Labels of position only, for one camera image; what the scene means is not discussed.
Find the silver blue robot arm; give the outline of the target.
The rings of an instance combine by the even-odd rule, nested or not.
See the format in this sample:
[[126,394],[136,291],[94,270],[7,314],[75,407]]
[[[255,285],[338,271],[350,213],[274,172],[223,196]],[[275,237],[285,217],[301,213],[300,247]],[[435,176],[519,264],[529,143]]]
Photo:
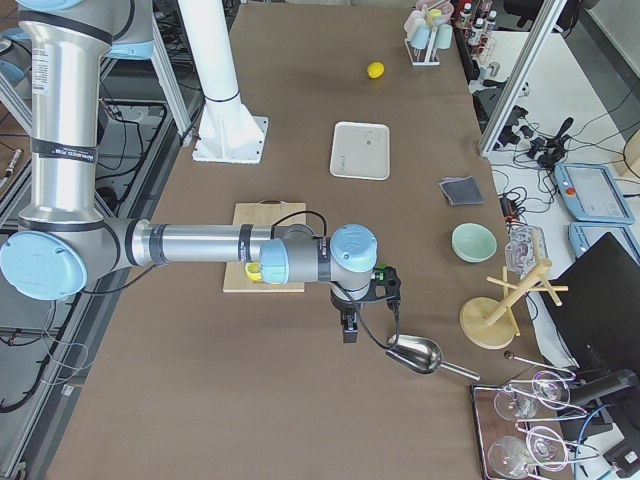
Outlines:
[[356,338],[377,282],[377,241],[363,226],[318,236],[304,225],[167,225],[96,210],[100,62],[150,57],[149,2],[24,1],[19,23],[32,42],[32,187],[1,248],[11,285],[58,300],[132,266],[255,262],[270,284],[329,284],[343,339]]

